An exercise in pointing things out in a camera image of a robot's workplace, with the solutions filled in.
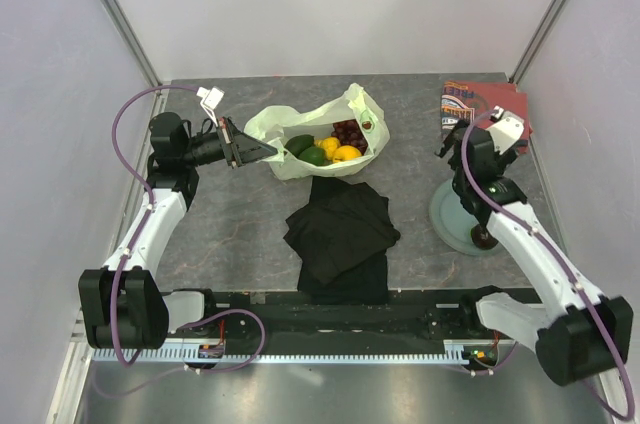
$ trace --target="white backdrop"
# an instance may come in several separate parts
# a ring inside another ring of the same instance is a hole
[[[104,261],[129,178],[111,121],[146,86],[99,0],[0,0],[0,414],[45,420],[80,308]],[[136,157],[150,113],[123,119]]]
[[[119,0],[164,80],[511,72],[551,0]]]
[[[525,75],[569,256],[640,312],[640,0],[569,0]],[[629,369],[640,404],[640,331]]]

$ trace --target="round plate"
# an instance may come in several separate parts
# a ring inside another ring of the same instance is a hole
[[[460,198],[451,187],[451,179],[443,182],[431,198],[429,219],[440,239],[458,252],[470,256],[491,256],[502,249],[498,244],[493,249],[482,250],[473,243],[471,229],[478,221],[460,204]]]

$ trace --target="gray floor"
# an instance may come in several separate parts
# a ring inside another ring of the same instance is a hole
[[[111,393],[176,364],[94,363]],[[257,364],[226,375],[178,372],[135,394],[85,395],[91,424],[604,424],[611,422],[581,384],[559,388],[519,349],[493,377],[471,379],[436,366]]]
[[[432,230],[427,206],[437,186],[451,177],[446,161],[433,155],[440,142],[439,103],[450,78],[504,81],[504,74],[416,74],[375,76],[265,77],[179,81],[225,91],[219,114],[238,127],[266,106],[309,111],[340,96],[352,82],[362,85],[385,110],[391,141],[362,172],[346,178],[368,182],[390,199],[391,219],[402,238],[387,253],[389,286],[402,289],[526,286],[527,280],[502,251],[474,258],[447,247]],[[169,94],[167,110],[199,129],[204,113],[190,93]],[[295,289],[300,260],[282,237],[285,218],[308,202],[311,178],[279,181],[263,163],[235,171],[222,163],[199,169],[200,185],[190,212],[174,231],[160,263],[161,289]],[[530,155],[509,170],[528,195],[543,225],[554,234],[542,187]]]

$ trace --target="yellow fruit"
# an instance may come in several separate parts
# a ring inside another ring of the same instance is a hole
[[[362,153],[353,146],[341,146],[333,153],[331,161],[334,164],[338,162],[350,161],[357,157],[362,157]]]
[[[324,149],[327,160],[333,159],[333,153],[340,147],[340,140],[337,137],[327,137],[326,139],[317,139],[313,142],[316,147]]]

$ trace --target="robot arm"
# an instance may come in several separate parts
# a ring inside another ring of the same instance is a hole
[[[593,376],[615,367],[585,303],[576,288],[581,286],[587,299],[604,321],[626,362],[633,311],[622,297],[608,299],[581,274],[540,224],[526,196],[504,171],[519,155],[518,145],[524,122],[518,116],[498,109],[487,129],[473,128],[467,144],[469,170],[482,191],[504,211],[526,223],[524,227],[504,212],[487,205],[470,185],[462,166],[462,137],[468,123],[459,121],[438,154],[443,157],[454,148],[449,165],[454,171],[453,190],[470,214],[478,220],[472,235],[479,247],[489,241],[500,242],[520,266],[538,293],[544,307],[521,304],[500,289],[478,289],[463,300],[471,324],[497,330],[536,353],[549,378],[559,385]],[[533,233],[544,236],[568,264],[576,277],[572,283],[556,257]]]
[[[154,276],[173,230],[185,216],[198,187],[196,167],[226,160],[232,168],[275,155],[273,147],[240,132],[228,118],[191,136],[191,124],[172,112],[154,117],[150,124],[153,154],[147,164],[147,182],[155,203],[144,227],[139,224],[149,207],[145,194],[127,235],[101,269],[88,269],[78,288],[87,340],[94,348],[113,347],[109,302],[116,270],[128,259],[119,281],[118,331],[124,349],[157,349],[168,332],[203,317],[205,294],[181,290],[162,295]],[[133,249],[127,243],[140,232]]]

